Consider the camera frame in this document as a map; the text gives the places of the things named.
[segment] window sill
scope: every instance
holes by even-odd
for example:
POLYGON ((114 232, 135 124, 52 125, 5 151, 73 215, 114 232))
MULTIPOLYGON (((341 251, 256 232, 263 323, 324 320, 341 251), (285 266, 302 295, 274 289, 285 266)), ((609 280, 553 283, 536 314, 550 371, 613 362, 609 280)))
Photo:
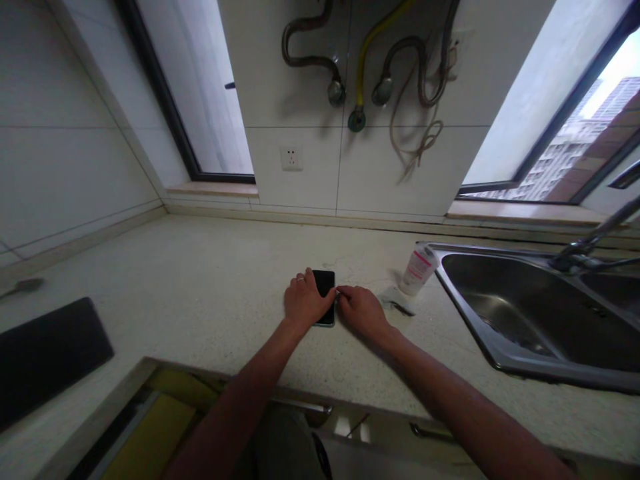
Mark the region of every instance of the window sill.
POLYGON ((454 200, 448 218, 560 225, 598 225, 606 215, 576 205, 454 200))
POLYGON ((186 182, 182 185, 169 187, 167 192, 186 195, 258 198, 258 187, 248 183, 186 182))

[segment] person's left hand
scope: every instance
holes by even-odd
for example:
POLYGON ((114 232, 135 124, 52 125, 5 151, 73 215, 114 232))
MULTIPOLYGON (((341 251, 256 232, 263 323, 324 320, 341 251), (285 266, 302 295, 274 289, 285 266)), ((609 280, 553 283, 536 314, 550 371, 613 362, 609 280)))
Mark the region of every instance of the person's left hand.
POLYGON ((298 273, 285 292, 285 320, 304 328, 306 332, 331 308, 335 300, 335 288, 322 298, 310 268, 298 273))

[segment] plastic bottle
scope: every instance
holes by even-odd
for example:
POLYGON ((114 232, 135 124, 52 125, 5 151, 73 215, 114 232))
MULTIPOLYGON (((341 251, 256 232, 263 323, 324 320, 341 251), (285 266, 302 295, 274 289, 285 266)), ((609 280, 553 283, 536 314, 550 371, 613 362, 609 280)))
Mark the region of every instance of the plastic bottle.
POLYGON ((399 288, 407 295, 417 295, 440 262, 426 243, 416 242, 399 288))

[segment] electrical outlet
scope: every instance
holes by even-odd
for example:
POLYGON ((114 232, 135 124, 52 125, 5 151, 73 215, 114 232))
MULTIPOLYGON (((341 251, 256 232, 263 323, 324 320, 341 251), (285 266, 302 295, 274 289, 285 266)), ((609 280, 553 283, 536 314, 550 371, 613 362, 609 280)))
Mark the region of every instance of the electrical outlet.
POLYGON ((455 53, 449 55, 450 62, 453 63, 449 71, 449 81, 454 81, 460 74, 460 68, 467 56, 467 50, 471 43, 474 30, 472 29, 455 29, 451 32, 450 48, 455 48, 455 53))
POLYGON ((298 145, 280 146, 280 161, 284 171, 302 170, 302 148, 298 145))

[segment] person's right hand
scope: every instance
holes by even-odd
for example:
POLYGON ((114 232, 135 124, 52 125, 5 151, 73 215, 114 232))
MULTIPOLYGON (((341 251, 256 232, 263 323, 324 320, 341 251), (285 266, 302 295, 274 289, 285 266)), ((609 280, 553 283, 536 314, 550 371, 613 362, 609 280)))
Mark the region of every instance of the person's right hand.
POLYGON ((371 290, 362 287, 343 285, 337 290, 340 292, 338 305, 347 324, 379 347, 384 347, 397 330, 387 321, 378 298, 371 290))

